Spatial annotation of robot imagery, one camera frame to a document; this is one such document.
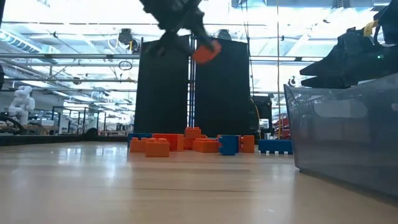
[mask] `blue lego brick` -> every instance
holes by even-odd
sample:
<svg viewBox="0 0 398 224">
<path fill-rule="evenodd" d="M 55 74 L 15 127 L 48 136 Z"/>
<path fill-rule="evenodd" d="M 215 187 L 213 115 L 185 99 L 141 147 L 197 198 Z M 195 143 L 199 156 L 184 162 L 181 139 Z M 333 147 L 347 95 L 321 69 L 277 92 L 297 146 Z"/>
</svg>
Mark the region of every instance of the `blue lego brick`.
<svg viewBox="0 0 398 224">
<path fill-rule="evenodd" d="M 269 153 L 274 154 L 278 152 L 279 154 L 283 154 L 288 152 L 290 155 L 293 154 L 293 147 L 291 140 L 259 140 L 259 150 L 261 153 Z"/>
<path fill-rule="evenodd" d="M 130 147 L 130 141 L 132 138 L 138 138 L 141 140 L 141 138 L 151 138 L 152 134 L 141 134 L 141 133 L 129 133 L 127 136 L 127 147 Z"/>
<path fill-rule="evenodd" d="M 218 141 L 221 143 L 219 152 L 223 156 L 235 156 L 239 152 L 239 136 L 220 136 Z"/>
</svg>

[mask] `wooden floor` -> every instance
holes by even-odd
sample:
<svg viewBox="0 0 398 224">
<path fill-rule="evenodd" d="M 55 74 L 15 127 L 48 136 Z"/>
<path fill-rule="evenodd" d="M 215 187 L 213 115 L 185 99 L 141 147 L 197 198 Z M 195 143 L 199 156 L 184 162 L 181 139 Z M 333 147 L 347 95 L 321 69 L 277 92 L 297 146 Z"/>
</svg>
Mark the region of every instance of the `wooden floor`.
<svg viewBox="0 0 398 224">
<path fill-rule="evenodd" d="M 398 224 L 398 208 L 301 174 L 291 157 L 127 156 L 126 144 L 0 147 L 4 224 Z"/>
</svg>

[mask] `ceiling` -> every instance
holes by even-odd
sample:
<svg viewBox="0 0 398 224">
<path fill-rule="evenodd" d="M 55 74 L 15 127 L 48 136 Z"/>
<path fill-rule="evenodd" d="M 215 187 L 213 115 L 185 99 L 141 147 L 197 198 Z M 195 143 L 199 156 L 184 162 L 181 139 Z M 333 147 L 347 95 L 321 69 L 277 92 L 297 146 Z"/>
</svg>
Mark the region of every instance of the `ceiling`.
<svg viewBox="0 0 398 224">
<path fill-rule="evenodd" d="M 253 7 L 233 8 L 231 0 L 202 1 L 200 8 L 206 13 L 204 22 L 210 35 L 220 29 L 228 29 L 233 40 L 247 42 L 246 31 L 250 36 L 250 51 L 253 57 L 268 61 L 267 57 L 324 57 L 336 44 L 336 38 L 351 27 L 364 27 L 373 20 L 373 7 L 335 8 L 330 7 L 280 7 L 253 4 Z M 25 43 L 36 47 L 39 53 L 61 54 L 126 54 L 124 46 L 116 46 L 121 29 L 130 28 L 133 37 L 144 41 L 156 40 L 162 31 L 157 21 L 142 10 L 139 1 L 132 0 L 7 0 L 1 30 Z M 25 51 L 0 42 L 3 53 L 23 54 Z M 29 69 L 9 66 L 9 76 L 17 78 L 80 77 L 87 79 L 130 79 L 137 80 L 138 59 L 129 59 L 132 68 L 121 70 L 119 62 L 125 60 L 58 59 L 58 65 L 50 73 L 49 63 L 38 59 L 12 60 Z M 281 85 L 310 62 L 283 63 L 280 69 Z M 277 90 L 276 62 L 253 66 L 254 86 L 257 91 Z M 68 96 L 83 95 L 100 102 L 130 103 L 135 100 L 137 84 L 133 82 L 83 82 L 75 85 L 70 82 L 47 83 L 54 88 L 84 89 L 100 88 L 104 93 L 82 91 L 60 91 Z"/>
</svg>

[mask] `blue block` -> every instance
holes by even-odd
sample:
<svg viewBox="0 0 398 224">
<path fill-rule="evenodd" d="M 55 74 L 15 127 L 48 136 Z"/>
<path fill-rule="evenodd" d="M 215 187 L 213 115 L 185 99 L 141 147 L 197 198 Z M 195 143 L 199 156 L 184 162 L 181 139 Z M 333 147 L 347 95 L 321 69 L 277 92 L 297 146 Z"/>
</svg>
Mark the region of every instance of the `blue block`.
<svg viewBox="0 0 398 224">
<path fill-rule="evenodd" d="M 132 138 L 138 138 L 141 140 L 141 138 L 151 138 L 152 134 L 140 134 L 140 133 L 130 133 L 127 136 L 127 148 L 130 148 L 130 141 Z"/>
<path fill-rule="evenodd" d="M 218 141 L 221 143 L 219 152 L 223 156 L 235 156 L 239 152 L 239 136 L 220 136 Z"/>
<path fill-rule="evenodd" d="M 289 155 L 293 154 L 293 147 L 291 140 L 259 140 L 259 150 L 261 153 L 269 153 L 274 154 L 278 152 L 279 154 L 283 154 L 288 152 Z"/>
</svg>

